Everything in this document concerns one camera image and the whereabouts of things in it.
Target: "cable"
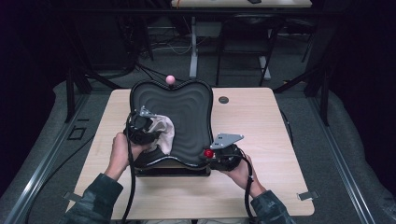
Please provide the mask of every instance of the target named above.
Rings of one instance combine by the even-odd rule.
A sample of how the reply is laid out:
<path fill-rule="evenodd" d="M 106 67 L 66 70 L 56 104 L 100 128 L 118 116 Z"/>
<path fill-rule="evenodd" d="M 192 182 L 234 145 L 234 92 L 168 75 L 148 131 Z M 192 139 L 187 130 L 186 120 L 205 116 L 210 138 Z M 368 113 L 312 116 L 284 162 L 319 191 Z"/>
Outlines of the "cable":
<path fill-rule="evenodd" d="M 152 74 L 158 74 L 158 75 L 161 75 L 161 76 L 163 76 L 163 77 L 167 77 L 167 76 L 168 76 L 168 75 L 166 75 L 166 74 L 164 74 L 164 73 L 160 73 L 160 72 L 157 72 L 157 71 L 155 71 L 155 70 L 153 70 L 153 69 L 151 69 L 151 68 L 149 68 L 149 67 L 146 67 L 145 65 L 143 65 L 143 64 L 141 64 L 141 63 L 136 63 L 136 66 L 138 66 L 139 68 L 146 69 L 146 70 L 150 71 Z M 184 82 L 184 81 L 185 81 L 185 80 L 179 79 L 179 78 L 176 78 L 176 80 L 177 80 L 177 81 L 181 81 L 181 82 Z"/>
<path fill-rule="evenodd" d="M 146 68 L 141 67 L 140 68 L 143 72 L 145 72 L 148 76 L 151 77 L 152 80 L 154 80 L 154 78 L 152 78 L 152 76 L 146 71 Z M 152 75 L 154 75 L 155 77 L 157 77 L 158 79 L 161 79 L 161 77 L 159 77 L 156 73 L 151 72 Z"/>
<path fill-rule="evenodd" d="M 169 46 L 169 48 L 160 48 L 160 49 L 153 49 L 153 50 L 171 49 L 174 53 L 182 55 L 182 54 L 188 53 L 190 51 L 190 49 L 191 49 L 191 45 L 189 45 L 188 47 L 187 46 L 186 47 L 182 47 L 182 46 L 181 47 L 173 47 L 170 44 L 167 44 L 167 45 Z M 178 52 L 175 49 L 186 49 L 186 50 L 184 50 L 182 52 Z"/>
<path fill-rule="evenodd" d="M 159 42 L 157 40 L 158 36 L 171 36 L 171 38 L 169 39 L 165 39 L 162 40 L 161 42 Z M 161 44 L 169 44 L 169 43 L 186 43 L 186 44 L 190 44 L 191 40 L 189 38 L 187 38 L 186 36 L 183 35 L 151 35 L 150 37 L 154 37 L 154 39 L 150 39 L 150 42 L 152 43 L 151 46 L 155 47 L 156 45 L 161 45 Z"/>
<path fill-rule="evenodd" d="M 64 166 L 65 163 L 67 163 L 72 157 L 74 157 L 79 151 L 81 151 L 85 145 L 87 145 L 93 138 L 95 137 L 95 135 L 93 135 L 92 137 L 90 137 L 87 142 L 85 142 L 81 147 L 79 147 L 75 152 L 73 152 L 68 158 L 66 158 L 53 172 L 52 174 L 49 175 L 49 177 L 44 181 L 44 183 L 40 186 L 40 188 L 38 189 L 37 194 L 35 195 L 35 197 L 33 198 L 32 204 L 29 206 L 29 210 L 26 213 L 26 217 L 25 217 L 25 223 L 28 224 L 29 223 L 29 216 L 32 212 L 32 208 L 33 205 L 35 204 L 35 200 L 37 199 L 39 193 L 41 192 L 41 190 L 49 183 L 49 181 L 53 178 L 53 176 Z"/>
<path fill-rule="evenodd" d="M 185 17 L 183 17 L 183 21 L 184 21 L 184 23 L 186 24 L 186 27 L 187 27 L 187 29 L 189 30 L 189 33 L 190 33 L 190 35 L 191 35 L 191 29 L 190 29 L 190 26 L 189 26 L 189 24 L 187 23 Z"/>
<path fill-rule="evenodd" d="M 154 80 L 154 78 L 153 78 L 145 69 L 143 69 L 143 68 L 140 67 L 139 65 L 137 65 L 137 66 L 139 67 L 140 70 L 142 70 L 144 73 L 146 73 L 146 74 L 149 76 L 149 78 L 150 78 L 151 80 Z"/>
<path fill-rule="evenodd" d="M 101 77 L 107 78 L 107 79 L 113 79 L 113 78 L 117 78 L 117 77 L 125 77 L 128 74 L 130 74 L 131 72 L 133 72 L 134 69 L 131 67 L 125 68 L 122 71 L 120 71 L 117 74 L 111 74 L 111 75 L 103 75 L 101 74 Z"/>
<path fill-rule="evenodd" d="M 126 136 L 126 141 L 128 144 L 128 161 L 129 161 L 129 168 L 131 169 L 131 191 L 129 194 L 129 199 L 128 199 L 128 204 L 125 208 L 124 215 L 122 217 L 122 224 L 126 223 L 126 218 L 128 217 L 129 211 L 131 210 L 132 206 L 132 201 L 134 200 L 134 191 L 136 188 L 136 175 L 134 174 L 134 155 L 132 154 L 132 148 L 131 148 L 131 140 L 129 139 L 129 127 L 128 124 L 131 119 L 131 114 L 129 114 L 127 120 L 126 120 L 126 128 L 125 128 L 125 136 Z"/>
<path fill-rule="evenodd" d="M 241 158 L 242 160 L 244 160 L 247 163 L 248 175 L 247 175 L 247 186 L 245 188 L 245 208 L 247 210 L 247 215 L 249 217 L 249 221 L 250 222 L 255 222 L 256 218 L 253 216 L 253 214 L 251 214 L 250 206 L 248 205 L 248 199 L 249 199 L 249 196 L 250 196 L 250 187 L 251 187 L 251 183 L 253 183 L 253 178 L 254 178 L 254 176 L 253 176 L 253 168 L 251 166 L 250 161 L 246 157 L 245 152 L 242 151 L 242 149 L 240 149 L 240 148 L 239 148 L 239 150 L 241 151 L 243 156 L 230 154 L 230 155 L 223 155 L 221 157 L 222 158 L 239 157 L 239 158 Z"/>
<path fill-rule="evenodd" d="M 289 127 L 289 137 L 290 137 L 290 141 L 291 141 L 291 145 L 294 146 L 294 139 L 293 139 L 293 132 L 291 131 L 291 126 L 289 123 L 288 118 L 286 117 L 286 114 L 279 108 L 280 113 L 282 114 L 283 119 L 286 121 L 286 123 L 288 124 Z"/>

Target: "metal rail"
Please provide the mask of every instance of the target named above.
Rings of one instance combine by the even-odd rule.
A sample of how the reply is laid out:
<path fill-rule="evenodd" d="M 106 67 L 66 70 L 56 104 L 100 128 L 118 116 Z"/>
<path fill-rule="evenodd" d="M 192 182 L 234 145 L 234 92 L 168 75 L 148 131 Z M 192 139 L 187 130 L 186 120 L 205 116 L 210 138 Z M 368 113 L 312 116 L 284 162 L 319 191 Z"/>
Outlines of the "metal rail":
<path fill-rule="evenodd" d="M 81 98 L 78 99 L 75 116 L 71 118 L 70 122 L 65 124 L 60 130 L 51 150 L 47 153 L 47 155 L 44 156 L 44 159 L 38 165 L 35 173 L 32 175 L 32 178 L 21 194 L 21 197 L 17 200 L 11 212 L 8 214 L 5 223 L 24 223 L 24 219 L 29 207 L 32 206 L 32 202 L 37 192 L 50 174 L 50 169 L 53 163 L 55 163 L 55 160 L 60 152 L 62 142 L 66 138 L 66 135 L 69 133 L 69 131 L 73 129 L 77 115 L 87 103 L 88 98 L 89 95 L 83 94 L 81 95 Z"/>
<path fill-rule="evenodd" d="M 317 119 L 318 124 L 320 125 L 322 131 L 326 135 L 326 138 L 331 147 L 331 154 L 332 158 L 335 163 L 335 167 L 340 174 L 344 185 L 346 187 L 346 191 L 349 194 L 350 200 L 352 201 L 353 205 L 355 206 L 356 212 L 358 213 L 359 218 L 361 219 L 361 223 L 367 224 L 375 224 L 375 220 L 367 207 L 366 202 L 364 201 L 363 196 L 361 195 L 361 191 L 359 186 L 355 182 L 352 173 L 347 166 L 347 162 L 344 159 L 344 156 L 335 141 L 332 131 L 330 127 L 325 126 L 323 123 L 319 111 L 318 111 L 318 102 L 315 98 L 308 98 L 308 102 L 311 105 L 311 109 L 314 111 L 315 118 Z"/>

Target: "hand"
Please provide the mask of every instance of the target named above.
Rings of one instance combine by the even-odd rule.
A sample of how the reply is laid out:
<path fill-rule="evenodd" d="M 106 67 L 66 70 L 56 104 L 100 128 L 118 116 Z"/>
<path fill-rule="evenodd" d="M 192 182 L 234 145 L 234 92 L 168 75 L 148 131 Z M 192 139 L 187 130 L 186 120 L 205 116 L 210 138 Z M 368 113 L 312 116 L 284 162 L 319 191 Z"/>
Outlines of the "hand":
<path fill-rule="evenodd" d="M 253 183 L 251 183 L 250 187 L 250 196 L 255 198 L 266 191 L 265 187 L 260 183 L 257 178 L 256 171 L 254 170 L 253 163 L 251 162 L 251 158 L 247 155 L 247 160 L 251 164 L 252 173 L 253 173 Z M 235 169 L 231 171 L 222 171 L 222 173 L 229 176 L 236 185 L 238 185 L 241 189 L 245 189 L 248 183 L 248 164 L 241 160 L 239 165 L 235 167 Z"/>
<path fill-rule="evenodd" d="M 134 155 L 134 160 L 140 155 L 140 153 L 150 148 L 150 144 L 139 146 L 131 142 L 131 150 Z M 125 134 L 117 133 L 113 138 L 113 146 L 111 149 L 110 162 L 105 171 L 105 175 L 108 177 L 119 180 L 122 173 L 128 167 L 128 143 Z"/>

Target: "person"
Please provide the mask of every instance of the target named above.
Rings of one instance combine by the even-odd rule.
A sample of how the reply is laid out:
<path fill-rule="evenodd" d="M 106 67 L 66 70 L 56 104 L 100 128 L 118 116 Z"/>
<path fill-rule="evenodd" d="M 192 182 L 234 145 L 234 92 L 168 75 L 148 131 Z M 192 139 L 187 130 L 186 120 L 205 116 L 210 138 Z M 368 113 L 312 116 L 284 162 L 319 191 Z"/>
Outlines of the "person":
<path fill-rule="evenodd" d="M 126 136 L 123 133 L 117 133 L 113 139 L 110 160 L 105 172 L 94 179 L 85 189 L 82 198 L 64 214 L 59 223 L 110 222 L 113 206 L 123 189 L 122 185 L 117 181 L 129 165 L 127 148 Z M 142 151 L 149 148 L 149 144 L 145 146 L 132 144 L 131 146 L 134 158 L 137 158 Z M 262 223 L 294 223 L 285 205 L 271 190 L 267 190 L 260 183 L 253 165 L 252 168 L 255 179 L 250 188 L 250 196 L 253 198 L 251 205 L 258 219 Z M 248 164 L 245 161 L 241 161 L 232 171 L 223 173 L 230 177 L 240 188 L 245 189 L 248 182 Z M 198 223 L 204 224 L 210 223 L 210 221 L 200 220 Z"/>

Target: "metal bracket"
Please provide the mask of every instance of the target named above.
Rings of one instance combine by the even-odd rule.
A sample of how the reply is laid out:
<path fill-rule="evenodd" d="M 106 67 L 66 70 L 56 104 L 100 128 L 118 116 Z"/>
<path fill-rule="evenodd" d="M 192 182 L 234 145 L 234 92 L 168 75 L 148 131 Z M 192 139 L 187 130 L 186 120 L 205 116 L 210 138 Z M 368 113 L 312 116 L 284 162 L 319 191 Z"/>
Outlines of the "metal bracket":
<path fill-rule="evenodd" d="M 210 145 L 211 149 L 222 149 L 244 138 L 242 134 L 219 133 L 215 141 Z"/>
<path fill-rule="evenodd" d="M 147 110 L 143 105 L 142 105 L 142 108 L 140 108 L 139 115 L 140 115 L 140 117 L 143 117 L 143 118 L 157 118 L 156 114 L 149 112 L 149 110 Z"/>
<path fill-rule="evenodd" d="M 63 196 L 64 199 L 69 200 L 69 201 L 73 201 L 75 203 L 78 203 L 78 201 L 82 198 L 81 196 L 75 194 L 75 193 L 70 193 L 70 192 L 66 192 Z"/>
<path fill-rule="evenodd" d="M 297 194 L 297 198 L 301 201 L 304 200 L 314 200 L 319 197 L 319 194 L 316 191 L 308 191 L 305 193 Z"/>

